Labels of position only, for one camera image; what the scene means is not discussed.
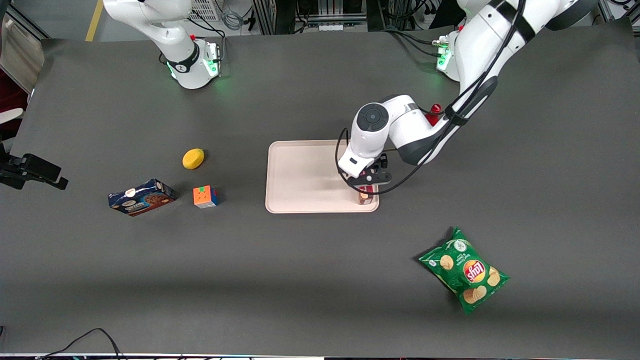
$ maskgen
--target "blue box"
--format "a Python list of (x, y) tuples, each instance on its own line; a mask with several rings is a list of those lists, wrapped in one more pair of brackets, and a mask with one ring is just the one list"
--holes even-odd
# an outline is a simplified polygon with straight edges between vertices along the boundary
[(173, 189), (157, 179), (131, 188), (125, 192), (110, 193), (109, 207), (130, 217), (146, 213), (175, 200)]

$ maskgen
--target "yellow floor line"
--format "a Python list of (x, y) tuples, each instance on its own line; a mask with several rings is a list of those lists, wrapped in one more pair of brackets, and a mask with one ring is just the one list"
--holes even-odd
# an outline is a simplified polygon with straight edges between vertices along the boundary
[(84, 41), (93, 41), (93, 36), (95, 35), (95, 30), (98, 28), (98, 21), (100, 21), (100, 15), (102, 14), (102, 7), (102, 0), (98, 0), (98, 2), (95, 3), (93, 17), (91, 17), (89, 30), (86, 31), (86, 38), (84, 38)]

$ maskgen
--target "lay's logo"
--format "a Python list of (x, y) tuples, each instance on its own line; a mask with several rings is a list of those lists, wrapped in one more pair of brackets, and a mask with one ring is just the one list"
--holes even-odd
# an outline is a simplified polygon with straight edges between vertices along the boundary
[(479, 282), (484, 279), (486, 271), (484, 265), (478, 260), (469, 260), (464, 266), (465, 276), (470, 282)]

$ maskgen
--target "floor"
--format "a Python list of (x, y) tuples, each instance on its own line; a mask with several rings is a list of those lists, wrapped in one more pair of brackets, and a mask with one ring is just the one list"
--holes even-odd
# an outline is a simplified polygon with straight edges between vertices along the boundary
[[(251, 7), (251, 0), (218, 0), (225, 11), (231, 9), (240, 15)], [(71, 40), (86, 40), (96, 6), (102, 0), (13, 0), (15, 7), (38, 24), (50, 37)], [(131, 41), (148, 40), (148, 38), (132, 27), (113, 20), (107, 11), (102, 9), (92, 41)], [(213, 23), (228, 35), (260, 35), (258, 26), (251, 32), (249, 25), (242, 30), (232, 31), (221, 22)], [(212, 31), (198, 28), (190, 22), (184, 22), (187, 32), (196, 36), (216, 36)]]

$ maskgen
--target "green led light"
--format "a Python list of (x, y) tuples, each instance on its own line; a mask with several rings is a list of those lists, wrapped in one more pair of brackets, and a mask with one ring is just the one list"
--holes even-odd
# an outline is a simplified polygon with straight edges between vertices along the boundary
[(440, 55), (440, 59), (438, 60), (438, 68), (440, 70), (444, 70), (449, 64), (450, 59), (451, 59), (451, 50), (446, 49), (444, 54)]
[(171, 65), (169, 65), (169, 63), (167, 62), (166, 66), (169, 68), (169, 71), (171, 72), (171, 76), (175, 78), (175, 74), (173, 73), (173, 69), (171, 68)]
[(216, 66), (213, 65), (214, 62), (211, 60), (204, 60), (202, 59), (202, 63), (206, 65), (207, 68), (207, 72), (209, 73), (209, 75), (211, 77), (217, 76), (218, 75), (218, 71), (216, 69)]

